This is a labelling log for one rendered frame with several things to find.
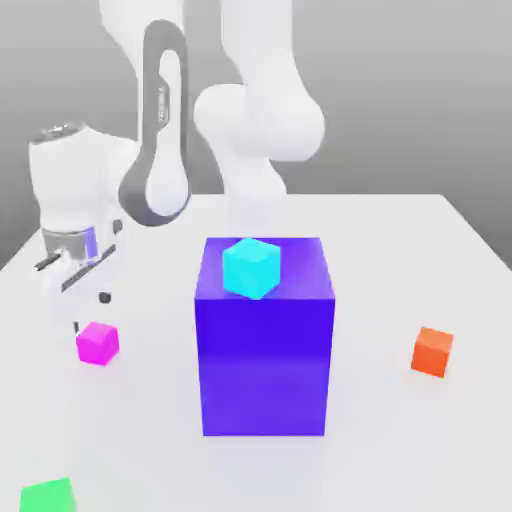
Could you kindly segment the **small magenta cube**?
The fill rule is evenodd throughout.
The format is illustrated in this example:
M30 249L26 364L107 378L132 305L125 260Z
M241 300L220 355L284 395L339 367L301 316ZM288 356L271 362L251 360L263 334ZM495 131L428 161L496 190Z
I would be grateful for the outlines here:
M106 366L119 351L116 327L91 322L77 336L78 357L82 362Z

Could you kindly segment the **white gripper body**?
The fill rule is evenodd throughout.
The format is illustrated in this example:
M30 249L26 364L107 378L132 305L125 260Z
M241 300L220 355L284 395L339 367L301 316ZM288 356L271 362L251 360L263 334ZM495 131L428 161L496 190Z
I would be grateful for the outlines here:
M110 245L96 261L72 260L62 254L48 271L48 301L60 323L78 321L91 308L101 292L109 292L118 269L118 249Z

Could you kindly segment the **small green cube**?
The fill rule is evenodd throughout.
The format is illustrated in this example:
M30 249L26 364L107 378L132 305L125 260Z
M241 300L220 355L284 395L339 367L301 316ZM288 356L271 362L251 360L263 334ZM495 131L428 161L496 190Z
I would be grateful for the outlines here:
M76 512L70 479L65 477L23 487L19 512Z

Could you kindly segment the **small orange cube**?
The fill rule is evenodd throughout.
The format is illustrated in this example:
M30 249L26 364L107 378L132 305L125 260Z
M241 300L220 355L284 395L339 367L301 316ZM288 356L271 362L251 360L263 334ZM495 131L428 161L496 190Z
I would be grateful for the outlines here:
M422 327L415 341L411 368L443 378L449 361L454 335Z

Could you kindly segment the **small cyan cube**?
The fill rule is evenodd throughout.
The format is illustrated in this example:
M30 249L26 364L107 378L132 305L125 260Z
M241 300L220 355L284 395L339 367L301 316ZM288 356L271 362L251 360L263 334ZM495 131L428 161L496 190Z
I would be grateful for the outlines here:
M281 248L243 238L222 252L222 274L226 291L260 300L281 282Z

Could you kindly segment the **large blue box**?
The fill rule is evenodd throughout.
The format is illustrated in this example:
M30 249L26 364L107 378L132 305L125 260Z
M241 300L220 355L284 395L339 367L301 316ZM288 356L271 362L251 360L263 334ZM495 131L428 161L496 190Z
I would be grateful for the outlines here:
M281 282L260 300L223 287L222 253L207 238L194 297L206 436L325 432L335 293L318 238L273 238Z

